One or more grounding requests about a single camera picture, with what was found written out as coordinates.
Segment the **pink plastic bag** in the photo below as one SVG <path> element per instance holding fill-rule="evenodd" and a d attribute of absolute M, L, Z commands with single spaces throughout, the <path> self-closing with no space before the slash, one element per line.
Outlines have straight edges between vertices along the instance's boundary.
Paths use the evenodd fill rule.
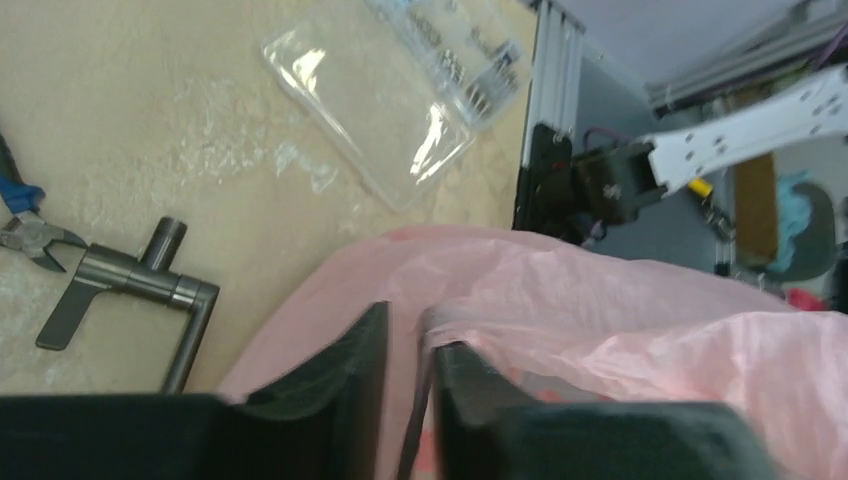
<path fill-rule="evenodd" d="M 613 400 L 724 402 L 791 478 L 847 475 L 847 318 L 742 282 L 473 226 L 390 231 L 330 256 L 248 344 L 241 400 L 390 305 L 376 475 L 397 469 L 421 345 L 463 341 L 522 388 L 553 377 Z"/>

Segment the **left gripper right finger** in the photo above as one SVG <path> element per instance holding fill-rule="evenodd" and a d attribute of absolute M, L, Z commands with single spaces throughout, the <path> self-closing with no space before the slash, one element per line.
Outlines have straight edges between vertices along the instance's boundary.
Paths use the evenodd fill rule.
<path fill-rule="evenodd" d="M 775 479 L 733 409 L 703 402 L 536 399 L 464 343 L 433 355 L 444 479 Z"/>

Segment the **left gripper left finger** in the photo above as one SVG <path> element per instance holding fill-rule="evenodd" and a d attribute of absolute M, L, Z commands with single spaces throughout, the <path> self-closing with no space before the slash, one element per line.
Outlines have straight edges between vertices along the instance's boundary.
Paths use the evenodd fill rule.
<path fill-rule="evenodd" d="M 389 336 L 372 304 L 241 403 L 211 394 L 12 396 L 5 479 L 371 479 Z"/>

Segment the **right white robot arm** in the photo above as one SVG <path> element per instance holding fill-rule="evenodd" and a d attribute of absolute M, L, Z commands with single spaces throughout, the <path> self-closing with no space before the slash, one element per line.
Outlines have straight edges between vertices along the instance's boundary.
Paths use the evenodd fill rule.
<path fill-rule="evenodd" d="M 847 67 L 839 64 L 719 119 L 575 157 L 572 198 L 608 225 L 626 224 L 699 177 L 786 146 L 846 134 Z"/>

